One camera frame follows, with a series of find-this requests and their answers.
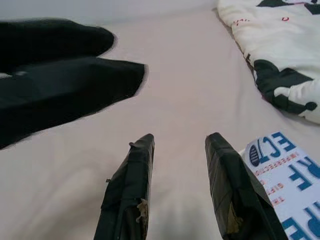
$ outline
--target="bed sheet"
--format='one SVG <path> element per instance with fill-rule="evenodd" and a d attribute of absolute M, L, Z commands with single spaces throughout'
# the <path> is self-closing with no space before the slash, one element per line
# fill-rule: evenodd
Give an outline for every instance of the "bed sheet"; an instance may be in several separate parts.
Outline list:
<path fill-rule="evenodd" d="M 148 240 L 222 239 L 205 138 L 237 150 L 281 131 L 318 160 L 320 127 L 262 99 L 232 36 L 210 9 L 107 25 L 104 58 L 148 64 L 138 96 L 0 151 L 0 239 L 92 239 L 129 142 L 155 136 Z"/>

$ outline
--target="black taped object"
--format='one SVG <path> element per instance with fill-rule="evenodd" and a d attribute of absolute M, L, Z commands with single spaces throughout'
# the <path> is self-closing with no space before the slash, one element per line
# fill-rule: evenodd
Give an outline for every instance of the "black taped object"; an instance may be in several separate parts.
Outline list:
<path fill-rule="evenodd" d="M 287 240 L 258 181 L 241 156 L 219 134 L 205 140 L 210 194 L 224 240 Z"/>
<path fill-rule="evenodd" d="M 106 188 L 94 240 L 146 239 L 154 148 L 152 134 L 130 143 Z"/>

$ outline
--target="black cloth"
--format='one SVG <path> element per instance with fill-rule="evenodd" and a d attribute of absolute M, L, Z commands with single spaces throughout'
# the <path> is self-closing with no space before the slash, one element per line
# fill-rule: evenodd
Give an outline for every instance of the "black cloth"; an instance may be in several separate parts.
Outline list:
<path fill-rule="evenodd" d="M 0 78 L 0 149 L 134 96 L 144 73 L 143 64 L 95 57 L 18 68 Z"/>
<path fill-rule="evenodd" d="M 111 48 L 114 35 L 102 27 L 67 19 L 0 21 L 0 72 L 48 61 L 99 56 Z"/>

